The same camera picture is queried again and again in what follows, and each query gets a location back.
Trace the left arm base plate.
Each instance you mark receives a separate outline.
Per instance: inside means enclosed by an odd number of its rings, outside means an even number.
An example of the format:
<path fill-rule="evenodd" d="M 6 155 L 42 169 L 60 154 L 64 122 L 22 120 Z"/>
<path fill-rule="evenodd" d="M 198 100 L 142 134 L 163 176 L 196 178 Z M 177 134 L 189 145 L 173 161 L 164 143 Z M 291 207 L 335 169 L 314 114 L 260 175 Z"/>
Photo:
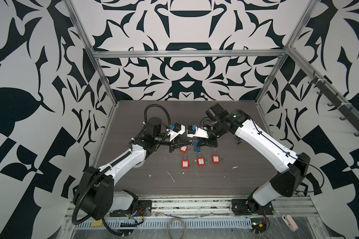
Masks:
<path fill-rule="evenodd" d="M 110 217 L 148 216 L 152 211 L 152 200 L 137 200 L 127 210 L 110 212 Z"/>

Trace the red padlock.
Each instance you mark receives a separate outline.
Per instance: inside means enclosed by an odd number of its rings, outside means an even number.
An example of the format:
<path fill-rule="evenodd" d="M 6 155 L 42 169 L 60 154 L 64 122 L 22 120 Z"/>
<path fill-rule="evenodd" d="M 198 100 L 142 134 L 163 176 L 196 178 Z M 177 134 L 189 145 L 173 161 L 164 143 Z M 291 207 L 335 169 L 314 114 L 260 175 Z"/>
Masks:
<path fill-rule="evenodd" d="M 212 163 L 213 164 L 220 164 L 221 160 L 220 160 L 219 154 L 218 154 L 216 149 L 212 150 L 211 158 L 212 158 Z"/>
<path fill-rule="evenodd" d="M 197 165 L 198 166 L 205 166 L 205 159 L 203 157 L 203 154 L 201 152 L 197 152 Z"/>
<path fill-rule="evenodd" d="M 188 150 L 188 146 L 185 145 L 185 146 L 182 146 L 179 151 L 180 151 L 181 153 L 186 154 L 186 153 L 187 153 L 187 150 Z"/>
<path fill-rule="evenodd" d="M 181 168 L 182 169 L 189 169 L 190 167 L 190 163 L 188 160 L 188 155 L 187 154 L 183 154 L 182 155 L 182 161 L 181 161 Z"/>

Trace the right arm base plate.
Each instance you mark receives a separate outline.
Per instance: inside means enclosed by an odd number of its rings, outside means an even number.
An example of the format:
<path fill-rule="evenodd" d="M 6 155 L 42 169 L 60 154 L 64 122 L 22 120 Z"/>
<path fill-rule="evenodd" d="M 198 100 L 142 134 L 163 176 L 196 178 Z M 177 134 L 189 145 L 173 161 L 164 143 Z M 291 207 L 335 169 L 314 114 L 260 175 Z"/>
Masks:
<path fill-rule="evenodd" d="M 273 215 L 274 207 L 271 202 L 265 206 L 259 205 L 254 200 L 232 199 L 231 210 L 236 216 L 243 215 Z"/>

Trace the red padlock front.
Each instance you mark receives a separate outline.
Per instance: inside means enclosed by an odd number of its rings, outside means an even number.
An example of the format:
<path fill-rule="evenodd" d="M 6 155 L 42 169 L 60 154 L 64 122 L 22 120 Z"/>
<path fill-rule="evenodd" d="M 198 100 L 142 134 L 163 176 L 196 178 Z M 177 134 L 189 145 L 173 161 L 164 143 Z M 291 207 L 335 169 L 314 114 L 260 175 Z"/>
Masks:
<path fill-rule="evenodd" d="M 182 169 L 189 169 L 190 167 L 190 163 L 188 160 L 188 155 L 187 154 L 183 154 L 182 155 L 182 161 L 181 161 L 181 168 Z"/>

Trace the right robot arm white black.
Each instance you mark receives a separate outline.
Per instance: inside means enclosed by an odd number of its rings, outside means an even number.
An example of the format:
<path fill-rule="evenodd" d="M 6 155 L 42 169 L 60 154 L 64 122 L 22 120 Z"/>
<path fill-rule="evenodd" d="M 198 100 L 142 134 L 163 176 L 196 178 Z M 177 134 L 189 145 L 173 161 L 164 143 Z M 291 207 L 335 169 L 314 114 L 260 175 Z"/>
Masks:
<path fill-rule="evenodd" d="M 213 124 L 207 127 L 207 135 L 199 138 L 199 147 L 217 147 L 219 138 L 232 133 L 261 153 L 277 171 L 275 176 L 255 189 L 247 199 L 253 209 L 264 207 L 279 197 L 293 196 L 311 166 L 307 154 L 296 153 L 276 141 L 240 109 L 229 113 L 220 104 L 215 104 L 205 113 Z"/>

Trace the blue padlock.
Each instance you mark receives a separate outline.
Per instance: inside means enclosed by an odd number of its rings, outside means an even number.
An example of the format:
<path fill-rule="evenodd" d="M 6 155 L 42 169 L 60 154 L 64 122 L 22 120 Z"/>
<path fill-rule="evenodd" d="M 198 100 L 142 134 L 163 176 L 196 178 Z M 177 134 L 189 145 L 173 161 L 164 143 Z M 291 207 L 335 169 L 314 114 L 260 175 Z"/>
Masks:
<path fill-rule="evenodd" d="M 200 147 L 198 146 L 198 142 L 197 142 L 197 141 L 194 142 L 194 151 L 195 151 L 195 152 L 200 152 Z"/>

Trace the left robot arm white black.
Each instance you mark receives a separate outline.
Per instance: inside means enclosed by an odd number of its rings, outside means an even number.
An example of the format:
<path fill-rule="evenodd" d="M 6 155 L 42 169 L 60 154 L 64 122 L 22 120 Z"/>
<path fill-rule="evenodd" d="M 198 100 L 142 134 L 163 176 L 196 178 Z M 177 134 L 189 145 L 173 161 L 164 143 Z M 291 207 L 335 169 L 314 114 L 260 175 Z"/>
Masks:
<path fill-rule="evenodd" d="M 116 193 L 114 187 L 131 169 L 140 167 L 161 145 L 170 152 L 191 144 L 182 137 L 185 126 L 172 123 L 168 111 L 159 104 L 144 109 L 143 127 L 131 138 L 128 148 L 111 162 L 87 168 L 74 194 L 72 223 L 79 225 L 89 218 L 102 220 L 108 212 L 119 211 L 126 215 L 136 212 L 138 196 L 128 190 Z"/>

